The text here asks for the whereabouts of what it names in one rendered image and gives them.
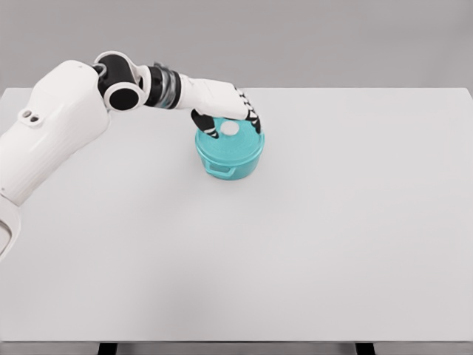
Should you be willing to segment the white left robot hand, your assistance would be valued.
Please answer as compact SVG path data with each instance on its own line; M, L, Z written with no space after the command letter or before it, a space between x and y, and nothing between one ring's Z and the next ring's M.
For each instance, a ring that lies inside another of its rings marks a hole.
M261 133L261 121L251 102L231 83L195 79L186 100L197 128L213 139L219 138L215 118L248 121L258 135Z

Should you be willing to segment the teal pot lid white knob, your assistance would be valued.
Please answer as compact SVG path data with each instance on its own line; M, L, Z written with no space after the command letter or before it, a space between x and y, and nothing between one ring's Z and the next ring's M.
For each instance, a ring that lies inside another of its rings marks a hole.
M226 135L222 125L231 123L226 118L214 118L218 138L197 130L195 144L197 151L215 163L239 164L257 157L265 144L264 132L258 134L250 121L234 121L239 126L235 135Z

